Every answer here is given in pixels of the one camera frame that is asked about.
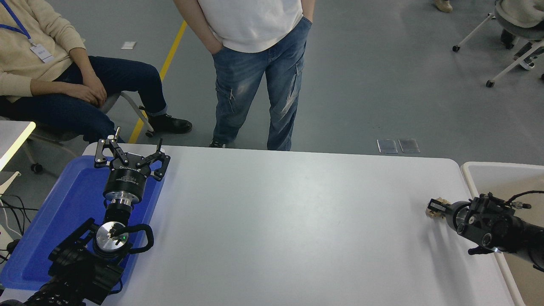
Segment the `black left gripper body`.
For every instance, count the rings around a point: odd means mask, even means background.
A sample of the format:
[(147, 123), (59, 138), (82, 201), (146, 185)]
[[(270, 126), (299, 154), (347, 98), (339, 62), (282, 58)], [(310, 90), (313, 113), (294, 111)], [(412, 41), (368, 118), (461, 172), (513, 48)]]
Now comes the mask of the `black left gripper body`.
[(110, 161), (110, 174), (107, 179), (104, 197), (114, 198), (120, 193), (129, 193), (132, 198), (142, 198), (147, 176), (151, 173), (149, 165), (144, 165), (143, 168), (138, 168), (138, 163), (142, 164), (143, 156), (127, 153), (128, 165), (123, 165), (121, 158), (114, 158)]

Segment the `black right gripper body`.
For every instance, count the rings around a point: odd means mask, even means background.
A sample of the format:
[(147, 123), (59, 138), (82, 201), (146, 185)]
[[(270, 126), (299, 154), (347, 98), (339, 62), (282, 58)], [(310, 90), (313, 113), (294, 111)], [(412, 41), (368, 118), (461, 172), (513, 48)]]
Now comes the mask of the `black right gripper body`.
[(444, 207), (443, 209), (443, 217), (447, 223), (447, 225), (457, 225), (457, 211), (459, 208), (459, 201), (455, 203), (447, 203), (445, 201), (441, 202), (441, 206)]

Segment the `person's left hand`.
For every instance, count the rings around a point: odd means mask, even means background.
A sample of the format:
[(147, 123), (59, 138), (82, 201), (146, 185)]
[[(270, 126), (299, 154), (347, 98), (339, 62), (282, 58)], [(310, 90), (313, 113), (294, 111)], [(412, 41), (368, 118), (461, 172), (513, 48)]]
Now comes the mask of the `person's left hand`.
[(97, 77), (97, 75), (84, 75), (83, 85), (87, 86), (94, 96), (95, 102), (93, 102), (93, 104), (99, 108), (103, 107), (108, 95), (102, 81)]

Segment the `person's right hand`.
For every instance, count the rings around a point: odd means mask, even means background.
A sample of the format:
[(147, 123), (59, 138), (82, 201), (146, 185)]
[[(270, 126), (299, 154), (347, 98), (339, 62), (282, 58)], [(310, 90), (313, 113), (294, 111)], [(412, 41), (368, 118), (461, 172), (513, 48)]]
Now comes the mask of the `person's right hand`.
[(64, 94), (70, 97), (81, 99), (94, 106), (98, 105), (97, 97), (95, 97), (93, 91), (85, 85), (73, 85), (68, 83), (66, 89), (64, 90)]

